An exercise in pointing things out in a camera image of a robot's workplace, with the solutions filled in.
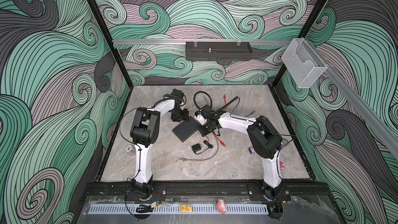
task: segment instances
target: green wave pattern wall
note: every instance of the green wave pattern wall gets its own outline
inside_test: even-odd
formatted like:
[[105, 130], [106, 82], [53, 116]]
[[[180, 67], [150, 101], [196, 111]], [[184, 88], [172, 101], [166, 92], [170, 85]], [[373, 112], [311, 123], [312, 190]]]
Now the green wave pattern wall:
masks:
[[128, 91], [86, 0], [0, 0], [2, 221], [72, 221]]
[[[113, 38], [291, 39], [316, 0], [96, 0]], [[270, 84], [285, 47], [250, 62], [187, 62], [185, 47], [119, 46], [136, 85]]]
[[[308, 38], [398, 135], [398, 0], [329, 0]], [[395, 224], [398, 161], [326, 76], [277, 87], [319, 181], [329, 184], [347, 223]]]

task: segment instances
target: white arm segment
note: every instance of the white arm segment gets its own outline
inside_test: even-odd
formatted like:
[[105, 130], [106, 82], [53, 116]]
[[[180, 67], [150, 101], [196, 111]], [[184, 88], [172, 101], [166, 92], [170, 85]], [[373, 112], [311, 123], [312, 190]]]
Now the white arm segment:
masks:
[[[160, 102], [156, 105], [155, 108], [149, 108], [147, 111], [158, 111], [160, 112], [160, 117], [162, 117], [166, 112], [172, 110], [174, 108], [175, 100], [166, 100]], [[135, 145], [135, 180], [139, 183], [147, 183], [152, 177], [152, 169], [151, 169], [151, 158], [152, 158], [152, 146], [150, 144], [148, 148], [146, 148], [142, 144]]]
[[[256, 119], [232, 115], [231, 113], [226, 112], [220, 116], [218, 122], [222, 128], [229, 128], [248, 135], [247, 128], [256, 122]], [[279, 151], [275, 153], [273, 159], [261, 158], [264, 169], [264, 181], [273, 188], [276, 188], [282, 181], [279, 176], [278, 154]]]

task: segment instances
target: white mesh basket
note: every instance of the white mesh basket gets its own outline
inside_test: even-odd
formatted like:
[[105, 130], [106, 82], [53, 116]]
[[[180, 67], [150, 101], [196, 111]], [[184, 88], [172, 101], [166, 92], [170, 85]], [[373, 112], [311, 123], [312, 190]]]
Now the white mesh basket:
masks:
[[327, 68], [316, 47], [304, 38], [292, 40], [282, 61], [298, 88], [311, 87]]

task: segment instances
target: gray marble surface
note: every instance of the gray marble surface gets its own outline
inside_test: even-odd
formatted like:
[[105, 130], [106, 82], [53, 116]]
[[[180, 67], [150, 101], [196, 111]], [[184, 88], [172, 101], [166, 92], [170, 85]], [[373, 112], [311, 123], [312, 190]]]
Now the gray marble surface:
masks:
[[[288, 134], [287, 127], [279, 112], [279, 109], [272, 97], [267, 85], [179, 85], [179, 86], [135, 86], [126, 113], [135, 107], [149, 107], [162, 98], [166, 93], [171, 93], [173, 88], [182, 90], [187, 97], [185, 107], [189, 114], [193, 116], [197, 110], [193, 103], [193, 94], [197, 91], [209, 93], [213, 101], [213, 109], [224, 105], [223, 95], [226, 95], [227, 102], [235, 96], [240, 97], [240, 103], [236, 107], [234, 114], [249, 117], [267, 117], [274, 127], [281, 134]], [[209, 103], [204, 94], [198, 94], [198, 105], [202, 106]], [[226, 110], [232, 111], [236, 103], [232, 103]], [[127, 114], [121, 123], [123, 136], [131, 140], [129, 132], [135, 110]], [[192, 152], [191, 146], [201, 143], [205, 147], [205, 140], [197, 131], [185, 142], [181, 142], [172, 132], [172, 129], [179, 123], [172, 122], [170, 113], [166, 113], [160, 119], [159, 137], [154, 144], [152, 153], [152, 173], [154, 180], [200, 180], [200, 179], [261, 179], [263, 178], [263, 168], [260, 156], [250, 154], [248, 148], [251, 147], [250, 138], [243, 133], [221, 129], [220, 139], [226, 147], [219, 145], [218, 153], [212, 159], [203, 162], [180, 161], [180, 157], [190, 159], [204, 159], [210, 157], [216, 151], [216, 139], [208, 135], [210, 143], [215, 147], [208, 149], [200, 155]], [[110, 156], [108, 158], [101, 181], [126, 181], [127, 177], [132, 178], [135, 173], [135, 154], [126, 152], [126, 147], [130, 145], [117, 134]], [[285, 164], [285, 169], [281, 171], [283, 178], [309, 178], [301, 157], [293, 142], [283, 148], [280, 160]]]

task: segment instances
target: pink plush object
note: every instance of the pink plush object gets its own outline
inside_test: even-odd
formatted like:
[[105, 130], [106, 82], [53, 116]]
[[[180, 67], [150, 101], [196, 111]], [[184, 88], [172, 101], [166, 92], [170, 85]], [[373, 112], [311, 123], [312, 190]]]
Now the pink plush object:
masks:
[[218, 201], [217, 201], [217, 209], [222, 213], [222, 214], [225, 214], [225, 211], [226, 211], [226, 206], [225, 206], [225, 203], [224, 203], [224, 200], [222, 200], [222, 199], [218, 199]]

